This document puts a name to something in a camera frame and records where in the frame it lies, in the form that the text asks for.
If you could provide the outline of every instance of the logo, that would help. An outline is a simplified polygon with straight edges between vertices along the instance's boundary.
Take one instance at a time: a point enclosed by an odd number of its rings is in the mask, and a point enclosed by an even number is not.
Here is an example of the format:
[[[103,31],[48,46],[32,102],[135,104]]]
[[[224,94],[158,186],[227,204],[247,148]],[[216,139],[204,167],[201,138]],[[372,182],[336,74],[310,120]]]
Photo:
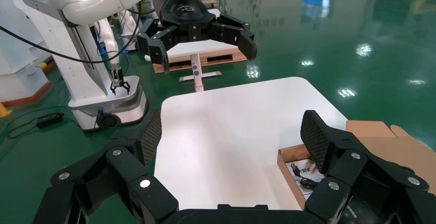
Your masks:
[[[195,7],[185,5],[185,6],[179,7],[178,10],[181,10],[182,12],[189,12],[189,11],[194,11]]]

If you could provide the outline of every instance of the cable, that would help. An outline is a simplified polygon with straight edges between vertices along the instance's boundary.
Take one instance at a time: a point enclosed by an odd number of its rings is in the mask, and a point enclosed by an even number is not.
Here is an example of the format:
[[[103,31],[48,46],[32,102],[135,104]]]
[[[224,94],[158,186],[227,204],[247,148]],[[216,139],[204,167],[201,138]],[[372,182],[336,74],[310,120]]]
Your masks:
[[[12,129],[12,130],[6,131],[6,136],[7,136],[8,138],[16,138],[16,137],[19,137],[19,136],[21,136],[22,134],[24,134],[24,133],[26,133],[26,132],[32,130],[33,128],[36,127],[36,125],[34,125],[32,128],[30,128],[30,129],[26,130],[25,132],[22,132],[22,133],[20,133],[20,134],[18,134],[18,135],[16,135],[16,136],[11,136],[11,133],[12,133],[14,130],[16,130],[16,129],[18,129],[18,128],[21,128],[21,127],[23,127],[23,126],[25,126],[25,125],[30,124],[32,121],[36,120],[37,118],[34,118],[34,119],[31,120],[31,121],[28,121],[28,122],[26,122],[26,123],[24,123],[24,124],[22,124],[22,125],[19,125],[19,126],[15,127],[15,128]]]
[[[301,176],[300,176],[300,178],[301,178],[300,185],[305,189],[313,190],[318,185],[318,182],[313,181],[311,179],[301,177]]]
[[[21,117],[23,117],[23,116],[26,116],[26,115],[32,114],[32,113],[34,113],[34,112],[39,112],[39,111],[43,111],[43,110],[47,110],[47,109],[53,109],[53,108],[64,108],[64,109],[66,109],[66,110],[68,110],[68,111],[71,112],[71,110],[70,110],[69,108],[65,107],[65,106],[52,106],[52,107],[46,107],[46,108],[36,109],[36,110],[30,111],[30,112],[27,112],[27,113],[25,113],[25,114],[22,114],[22,115],[16,117],[15,119],[9,121],[8,123],[6,123],[6,125],[5,125],[5,131],[6,131],[6,133],[5,133],[5,135],[3,136],[2,140],[0,141],[0,144],[3,143],[3,141],[5,140],[5,138],[6,138],[7,134],[8,134],[8,128],[9,128],[9,125],[10,125],[12,122],[14,122],[15,120],[17,120],[17,119],[19,119],[19,118],[21,118]]]
[[[31,130],[33,130],[34,128],[36,128],[37,126],[36,125],[34,125],[34,126],[32,126],[30,129],[27,129],[27,130],[25,130],[24,132],[22,132],[22,133],[19,133],[19,134],[17,134],[17,135],[15,135],[15,136],[10,136],[11,135],[11,131],[9,131],[8,133],[7,133],[7,136],[8,136],[8,138],[9,139],[13,139],[13,138],[17,138],[17,137],[19,137],[19,136],[21,136],[21,135],[23,135],[24,133],[26,133],[26,132],[29,132],[29,131],[31,131]]]
[[[140,16],[138,16],[138,20],[137,20],[137,22],[136,22],[136,26],[135,26],[135,31],[137,31],[137,29],[138,29],[138,25],[139,25],[139,22],[140,22],[140,21],[141,21],[141,18],[140,18]],[[81,63],[104,63],[104,62],[108,62],[108,61],[114,59],[115,57],[119,56],[119,55],[121,54],[121,52],[123,52],[123,51],[125,50],[125,48],[127,48],[127,46],[132,42],[133,38],[135,37],[135,35],[132,35],[132,36],[130,37],[129,41],[128,41],[128,42],[126,43],[126,45],[123,47],[123,49],[121,49],[121,50],[120,50],[116,55],[114,55],[112,58],[109,58],[109,59],[107,59],[107,60],[103,60],[103,61],[84,61],[84,60],[79,60],[79,59],[76,59],[76,58],[73,58],[73,57],[66,56],[66,55],[64,55],[64,54],[58,53],[58,52],[54,52],[54,51],[52,51],[52,50],[50,50],[50,49],[47,49],[47,48],[41,47],[41,46],[38,45],[38,44],[35,44],[35,43],[33,43],[33,42],[29,41],[29,40],[26,40],[26,39],[22,38],[21,36],[19,36],[19,35],[17,35],[17,34],[12,33],[11,31],[9,31],[9,30],[7,30],[6,28],[4,28],[3,26],[0,26],[0,30],[2,30],[3,32],[5,32],[5,33],[7,33],[7,34],[9,34],[9,35],[11,35],[11,36],[13,36],[14,38],[16,38],[16,39],[18,39],[18,40],[20,40],[20,41],[23,41],[23,42],[25,42],[25,43],[27,43],[27,44],[29,44],[29,45],[32,45],[33,47],[38,48],[38,49],[40,49],[40,50],[42,50],[42,51],[46,51],[46,52],[49,52],[49,53],[51,53],[51,54],[54,54],[54,55],[57,55],[57,56],[63,57],[63,58],[65,58],[65,59],[72,60],[72,61],[77,61],[77,62],[81,62]]]
[[[308,190],[313,190],[318,185],[318,182],[301,176],[300,170],[298,169],[298,167],[294,163],[292,163],[290,165],[290,167],[292,168],[292,172],[294,172],[295,176],[301,178],[301,180],[300,180],[301,187],[308,189]]]
[[[127,9],[127,11],[129,11],[131,13],[134,13],[134,14],[138,14],[138,15],[149,15],[149,14],[154,12],[154,9],[152,9],[152,10],[150,10],[148,12],[141,12],[141,6],[139,6],[139,9],[138,9],[139,12],[133,11],[132,9]]]
[[[127,70],[129,69],[129,55],[127,53],[125,53],[124,57],[125,57],[125,60],[127,61],[127,67],[125,68],[125,72],[123,72],[123,77],[125,76],[125,74],[127,73]]]

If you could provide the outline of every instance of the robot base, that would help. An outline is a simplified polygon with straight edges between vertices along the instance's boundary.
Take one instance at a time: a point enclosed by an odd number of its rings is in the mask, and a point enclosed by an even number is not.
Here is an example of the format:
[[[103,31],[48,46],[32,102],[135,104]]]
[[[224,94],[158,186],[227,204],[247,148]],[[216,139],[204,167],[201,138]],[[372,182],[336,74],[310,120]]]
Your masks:
[[[99,127],[97,122],[99,109],[102,109],[104,114],[117,117],[117,126],[133,123],[144,117],[147,111],[147,99],[142,86],[139,85],[139,77],[128,76],[125,79],[132,86],[129,94],[125,89],[117,88],[117,95],[110,92],[104,98],[69,102],[68,106],[83,130],[104,128]]]

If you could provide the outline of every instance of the white stand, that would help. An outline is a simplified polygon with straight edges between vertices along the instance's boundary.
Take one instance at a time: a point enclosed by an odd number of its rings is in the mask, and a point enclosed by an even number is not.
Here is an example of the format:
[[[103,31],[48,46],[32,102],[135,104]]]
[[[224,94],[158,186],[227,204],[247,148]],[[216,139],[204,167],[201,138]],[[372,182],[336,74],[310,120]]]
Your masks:
[[[190,57],[191,57],[191,66],[192,66],[192,74],[193,75],[180,77],[178,79],[178,81],[184,82],[184,81],[188,81],[188,80],[194,80],[195,92],[204,91],[202,78],[221,76],[221,72],[214,71],[214,72],[208,72],[208,73],[203,74],[202,73],[202,65],[200,62],[200,55],[199,54],[191,54]]]

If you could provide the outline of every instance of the cardboard box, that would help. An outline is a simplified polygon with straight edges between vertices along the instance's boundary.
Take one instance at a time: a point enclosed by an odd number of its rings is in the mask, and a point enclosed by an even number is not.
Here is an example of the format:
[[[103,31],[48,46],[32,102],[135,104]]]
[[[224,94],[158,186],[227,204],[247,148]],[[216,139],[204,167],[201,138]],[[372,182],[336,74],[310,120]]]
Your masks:
[[[381,121],[347,121],[347,131],[352,132],[365,147],[376,156],[387,161],[413,169],[430,186],[428,192],[436,194],[436,153],[419,142],[402,128],[391,125],[389,128]],[[286,163],[310,157],[304,144],[279,150],[277,165],[300,207],[306,202],[303,194],[294,181]]]

